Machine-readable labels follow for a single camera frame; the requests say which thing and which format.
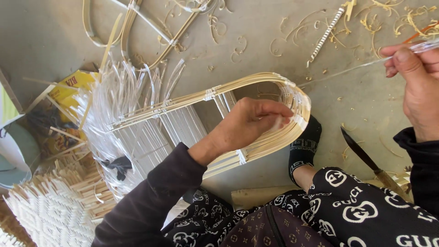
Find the concrete floor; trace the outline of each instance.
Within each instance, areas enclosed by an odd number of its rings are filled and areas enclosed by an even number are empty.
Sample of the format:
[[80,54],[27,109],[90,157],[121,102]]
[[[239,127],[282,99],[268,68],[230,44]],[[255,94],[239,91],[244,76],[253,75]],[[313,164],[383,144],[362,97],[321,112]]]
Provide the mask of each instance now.
[[[141,11],[148,11],[161,20],[170,9],[165,9],[164,2],[160,0],[144,2]],[[371,4],[368,0],[358,2],[354,7],[354,14]],[[261,71],[280,73],[300,85],[307,82],[306,77],[323,78],[376,59],[370,51],[371,35],[359,22],[360,17],[365,14],[364,11],[348,22],[349,29],[353,31],[351,34],[337,35],[348,47],[361,45],[355,50],[355,55],[360,60],[354,58],[352,48],[327,42],[310,68],[306,68],[306,61],[314,50],[315,43],[326,29],[325,18],[331,22],[344,0],[228,0],[226,3],[233,13],[216,10],[214,14],[227,27],[225,35],[217,36],[219,44],[213,42],[208,15],[204,14],[195,19],[187,31],[187,37],[180,40],[187,50],[180,54],[172,51],[168,56],[168,68],[173,68],[181,58],[187,61],[187,68],[172,97],[205,90]],[[432,3],[431,0],[409,0],[397,6],[397,10],[405,13],[403,8],[406,5],[420,7],[432,6]],[[108,0],[93,0],[91,9],[97,34],[102,40],[108,40],[117,14],[125,11]],[[308,25],[295,38],[298,46],[291,41],[292,36],[287,42],[278,39],[273,45],[274,49],[283,52],[282,56],[270,54],[270,43],[273,39],[285,38],[288,30],[297,26],[300,20],[309,13],[322,9],[326,13],[314,13],[304,21]],[[437,19],[436,12],[429,17],[424,16],[419,25],[425,26],[433,17]],[[382,29],[375,36],[376,48],[402,42],[414,34],[412,28],[406,27],[402,30],[403,34],[395,38],[392,33],[395,14],[388,17],[389,12],[382,8],[373,8],[372,14],[374,13],[378,14],[377,20],[383,22]],[[184,12],[181,16],[175,14],[174,18],[168,18],[167,23],[170,24],[172,33],[179,29],[187,16],[188,13]],[[288,19],[284,21],[285,27],[281,30],[280,24],[284,17]],[[313,27],[316,20],[321,20],[319,29]],[[223,29],[224,25],[220,25],[218,29]],[[336,31],[341,29],[343,22],[336,26]],[[84,32],[80,0],[2,1],[0,30],[0,67],[11,78],[11,87],[24,108],[46,86],[23,81],[22,76],[59,81],[85,62],[99,64],[104,52],[103,48],[94,46]],[[240,46],[239,36],[246,38],[247,47],[237,59],[234,57],[234,61],[240,62],[233,63],[230,56],[234,48]],[[131,56],[138,53],[148,62],[154,61],[161,52],[160,49],[163,49],[157,42],[157,34],[138,17],[130,34],[129,48]],[[120,56],[120,47],[114,47],[112,51]],[[208,66],[214,66],[214,70],[208,71]],[[307,85],[304,91],[311,98],[312,114],[323,125],[319,149],[314,159],[317,168],[337,166],[361,179],[373,178],[372,171],[352,151],[346,152],[346,161],[342,159],[347,145],[340,132],[341,122],[349,129],[355,128],[350,134],[358,141],[365,141],[362,143],[363,148],[380,168],[402,172],[405,166],[411,165],[407,153],[392,140],[398,131],[410,125],[402,112],[404,81],[400,76],[386,79],[382,64],[376,64]],[[263,92],[273,93],[268,88]],[[256,88],[249,87],[235,93],[237,97],[256,97]],[[219,121],[217,117],[206,114],[214,109],[209,103],[197,109],[207,129],[211,129]],[[389,148],[403,157],[388,151],[381,144],[380,135]],[[287,166],[288,147],[206,179],[203,186],[230,200],[230,192],[233,190],[290,185]]]

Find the foot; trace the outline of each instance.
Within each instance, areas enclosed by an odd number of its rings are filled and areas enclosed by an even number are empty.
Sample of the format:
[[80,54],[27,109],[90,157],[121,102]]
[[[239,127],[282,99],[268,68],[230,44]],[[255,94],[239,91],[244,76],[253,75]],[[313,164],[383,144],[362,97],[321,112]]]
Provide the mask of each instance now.
[[314,167],[314,155],[322,134],[322,125],[312,115],[305,131],[290,144],[290,159],[288,161],[288,173],[294,184],[299,186],[293,176],[293,171],[301,166]]

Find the curved bamboo frame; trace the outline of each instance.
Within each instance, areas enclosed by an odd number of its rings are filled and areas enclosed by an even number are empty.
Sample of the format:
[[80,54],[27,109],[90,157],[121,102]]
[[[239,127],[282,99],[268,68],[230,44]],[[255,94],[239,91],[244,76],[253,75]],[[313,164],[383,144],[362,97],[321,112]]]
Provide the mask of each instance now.
[[[98,47],[107,47],[106,44],[102,43],[102,40],[95,35],[93,32],[93,29],[91,27],[91,21],[90,21],[90,1],[91,0],[83,0],[83,24],[84,29],[86,31],[86,34],[88,38]],[[142,0],[130,0],[130,3],[128,6],[136,4],[137,6],[140,6],[142,4]],[[159,65],[160,61],[162,61],[168,53],[172,50],[173,47],[178,43],[178,39],[184,34],[186,29],[189,27],[189,25],[192,23],[192,21],[197,17],[199,12],[193,12],[189,18],[186,20],[186,22],[183,24],[183,26],[180,28],[180,30],[177,32],[177,34],[172,37],[171,42],[168,44],[166,49],[163,51],[163,53],[157,58],[157,60],[148,65],[149,69],[154,69],[157,65]],[[130,7],[128,7],[128,10],[125,15],[125,19],[123,21],[122,29],[119,33],[119,35],[116,37],[116,39],[112,42],[112,47],[117,45],[119,42],[121,43],[121,51],[122,51],[122,57],[125,62],[128,62],[130,60],[128,55],[128,36],[130,34],[131,27],[134,23],[134,19],[136,18],[137,13]]]
[[111,131],[119,130],[151,118],[158,118],[168,112],[193,105],[200,101],[211,100],[220,94],[264,81],[271,81],[281,89],[282,95],[280,96],[280,101],[294,113],[291,122],[285,125],[282,129],[264,133],[244,149],[227,152],[221,155],[208,166],[203,177],[203,179],[205,179],[278,151],[297,139],[306,128],[309,121],[311,111],[311,101],[309,97],[300,88],[296,87],[293,82],[279,74],[258,73],[224,85],[213,87],[206,91],[168,100],[164,103],[154,105],[153,108],[149,106],[128,113],[124,116],[124,119],[112,124]]

